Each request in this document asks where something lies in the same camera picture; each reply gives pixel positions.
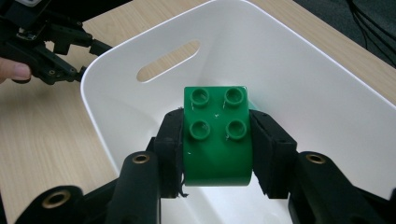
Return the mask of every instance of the light wood tabletop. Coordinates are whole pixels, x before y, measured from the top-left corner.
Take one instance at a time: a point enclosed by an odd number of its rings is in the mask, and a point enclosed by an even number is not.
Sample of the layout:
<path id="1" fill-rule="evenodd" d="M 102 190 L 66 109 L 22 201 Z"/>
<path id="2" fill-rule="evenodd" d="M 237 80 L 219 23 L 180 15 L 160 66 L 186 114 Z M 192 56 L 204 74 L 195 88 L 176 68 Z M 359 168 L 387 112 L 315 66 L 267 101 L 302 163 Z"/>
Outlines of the light wood tabletop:
<path id="1" fill-rule="evenodd" d="M 84 23 L 111 46 L 206 0 L 135 0 Z M 252 1 L 323 50 L 396 105 L 396 70 L 291 0 Z M 95 58 L 84 48 L 64 57 L 80 68 Z M 48 86 L 37 78 L 0 85 L 0 190 L 8 223 L 40 193 L 75 185 L 88 193 L 116 178 L 82 103 L 80 84 Z"/>

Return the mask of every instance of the green toy block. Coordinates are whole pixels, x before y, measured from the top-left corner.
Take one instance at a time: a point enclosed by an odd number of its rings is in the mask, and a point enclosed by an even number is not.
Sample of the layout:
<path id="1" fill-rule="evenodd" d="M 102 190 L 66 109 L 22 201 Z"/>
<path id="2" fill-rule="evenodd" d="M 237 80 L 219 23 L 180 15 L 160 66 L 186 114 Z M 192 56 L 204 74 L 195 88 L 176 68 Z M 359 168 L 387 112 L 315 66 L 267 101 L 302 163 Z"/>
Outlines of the green toy block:
<path id="1" fill-rule="evenodd" d="M 253 159 L 245 87 L 186 87 L 183 123 L 186 186 L 248 185 Z"/>

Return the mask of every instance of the oval handle cutout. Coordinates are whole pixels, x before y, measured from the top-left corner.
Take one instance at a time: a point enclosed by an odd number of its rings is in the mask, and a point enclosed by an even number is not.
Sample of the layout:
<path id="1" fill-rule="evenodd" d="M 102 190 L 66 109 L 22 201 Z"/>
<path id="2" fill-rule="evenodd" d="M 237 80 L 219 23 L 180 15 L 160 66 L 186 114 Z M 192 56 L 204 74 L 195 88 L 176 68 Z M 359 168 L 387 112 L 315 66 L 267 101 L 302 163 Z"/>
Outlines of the oval handle cutout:
<path id="1" fill-rule="evenodd" d="M 198 51 L 199 47 L 200 42 L 198 40 L 192 40 L 172 50 L 170 53 L 142 67 L 139 72 L 137 72 L 137 80 L 139 82 L 148 82 L 154 79 L 158 75 L 191 58 Z"/>

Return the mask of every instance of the white container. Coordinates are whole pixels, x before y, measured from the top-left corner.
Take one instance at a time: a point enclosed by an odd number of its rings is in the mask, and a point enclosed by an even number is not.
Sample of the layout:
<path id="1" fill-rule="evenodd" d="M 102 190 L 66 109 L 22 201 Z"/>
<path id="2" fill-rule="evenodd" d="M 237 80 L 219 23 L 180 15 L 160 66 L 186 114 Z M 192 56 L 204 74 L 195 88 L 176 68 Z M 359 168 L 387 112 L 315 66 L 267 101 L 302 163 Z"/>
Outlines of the white container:
<path id="1" fill-rule="evenodd" d="M 192 41 L 198 51 L 148 82 L 145 65 Z M 95 60 L 82 97 L 117 170 L 145 150 L 163 116 L 183 106 L 185 86 L 246 86 L 249 101 L 298 142 L 323 153 L 356 186 L 388 198 L 396 187 L 396 109 L 329 56 L 246 1 L 212 1 Z M 290 223 L 286 201 L 248 187 L 185 188 L 163 200 L 163 223 Z"/>

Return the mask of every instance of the finger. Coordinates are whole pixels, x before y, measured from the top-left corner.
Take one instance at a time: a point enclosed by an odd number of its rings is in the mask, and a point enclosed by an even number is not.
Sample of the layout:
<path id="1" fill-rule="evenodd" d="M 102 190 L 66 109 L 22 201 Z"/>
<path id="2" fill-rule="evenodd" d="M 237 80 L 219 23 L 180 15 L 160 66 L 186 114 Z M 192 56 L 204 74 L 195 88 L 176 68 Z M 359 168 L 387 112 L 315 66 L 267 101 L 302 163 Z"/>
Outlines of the finger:
<path id="1" fill-rule="evenodd" d="M 16 63 L 8 59 L 0 58 L 0 78 L 26 80 L 29 79 L 30 76 L 31 71 L 29 66 L 26 64 Z"/>

